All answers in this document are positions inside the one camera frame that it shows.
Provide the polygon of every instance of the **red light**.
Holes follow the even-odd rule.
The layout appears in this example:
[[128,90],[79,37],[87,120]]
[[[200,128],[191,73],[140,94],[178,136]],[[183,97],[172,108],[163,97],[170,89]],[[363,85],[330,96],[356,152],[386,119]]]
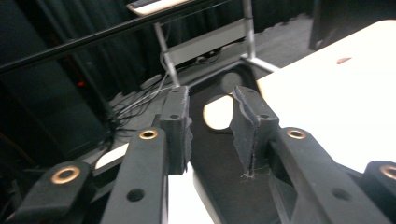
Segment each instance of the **red light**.
[[77,85],[79,87],[84,87],[85,86],[85,82],[84,81],[80,81],[79,83],[77,83]]

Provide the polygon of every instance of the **black curtain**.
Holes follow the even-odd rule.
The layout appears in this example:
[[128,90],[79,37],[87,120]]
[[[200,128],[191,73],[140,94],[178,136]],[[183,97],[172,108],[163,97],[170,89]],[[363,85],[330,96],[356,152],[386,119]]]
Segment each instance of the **black curtain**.
[[[126,8],[123,0],[35,0],[27,7],[26,1],[18,1],[24,12],[30,14],[31,22],[52,37],[53,47],[110,28],[137,16]],[[168,35],[168,45],[174,46],[198,35],[241,19],[242,1],[233,0],[218,7],[211,7],[196,14],[180,14],[163,22]],[[299,13],[310,14],[313,0],[252,0],[255,31],[261,32],[276,23],[287,21]],[[40,20],[36,14],[43,14]],[[107,100],[117,93],[139,91],[139,85],[148,78],[162,73],[160,47],[152,27],[111,39],[89,49],[73,53],[73,62],[79,71],[92,79]]]

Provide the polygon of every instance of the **metal pole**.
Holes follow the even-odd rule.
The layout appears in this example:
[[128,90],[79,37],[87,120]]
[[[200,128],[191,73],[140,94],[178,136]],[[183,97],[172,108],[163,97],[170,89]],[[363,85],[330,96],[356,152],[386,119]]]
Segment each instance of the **metal pole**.
[[163,51],[163,58],[165,59],[169,76],[172,78],[174,88],[177,88],[180,86],[180,83],[178,82],[176,68],[169,57],[168,46],[166,45],[165,38],[163,37],[163,29],[161,29],[161,25],[158,22],[154,23],[154,28],[155,34],[157,35],[158,41],[160,42],[161,50]]
[[242,1],[244,5],[245,30],[247,36],[247,55],[249,59],[254,59],[256,58],[256,47],[254,46],[254,25],[251,2],[250,0]]

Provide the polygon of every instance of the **gray floor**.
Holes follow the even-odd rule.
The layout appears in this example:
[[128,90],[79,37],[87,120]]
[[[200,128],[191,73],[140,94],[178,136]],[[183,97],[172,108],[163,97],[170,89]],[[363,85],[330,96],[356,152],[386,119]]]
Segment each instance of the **gray floor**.
[[[274,27],[265,29],[261,33],[257,33],[255,35],[257,57],[278,67],[284,67],[302,59],[313,52],[308,49],[311,27],[312,19],[305,15],[300,15],[297,18],[290,20],[287,24],[278,24]],[[222,50],[219,59],[215,62],[193,66],[180,72],[178,74],[180,83],[187,83],[194,78],[216,71],[216,69],[219,69],[226,64],[235,62],[238,60],[239,55],[245,52],[245,43],[237,43],[227,46]],[[268,74],[262,70],[255,69],[255,75],[256,78],[260,78]],[[123,128],[141,129],[150,126],[155,115],[161,113],[166,94],[167,91],[160,92],[149,104],[145,113],[132,118]],[[130,97],[129,102],[134,100],[135,97]],[[127,143],[129,141],[129,137],[123,136],[130,136],[132,134],[132,132],[118,132],[116,142],[112,148],[120,147]]]

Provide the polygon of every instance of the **brass ring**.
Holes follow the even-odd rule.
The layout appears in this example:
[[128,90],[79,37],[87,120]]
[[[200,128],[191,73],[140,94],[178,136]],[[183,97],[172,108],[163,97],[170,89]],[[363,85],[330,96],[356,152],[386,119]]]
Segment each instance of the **brass ring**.
[[295,139],[305,139],[306,138],[305,133],[298,131],[298,130],[288,130],[287,134],[289,137],[292,137]]
[[139,134],[141,139],[153,139],[157,137],[158,133],[154,130],[145,130]]
[[379,168],[385,176],[396,180],[396,167],[391,165],[383,165]]
[[[67,171],[71,171],[72,174],[67,177],[61,177],[61,174]],[[56,172],[55,175],[52,176],[51,181],[54,184],[65,184],[76,179],[79,176],[79,173],[80,170],[78,169],[77,166],[66,166],[61,170],[59,170],[58,172]]]

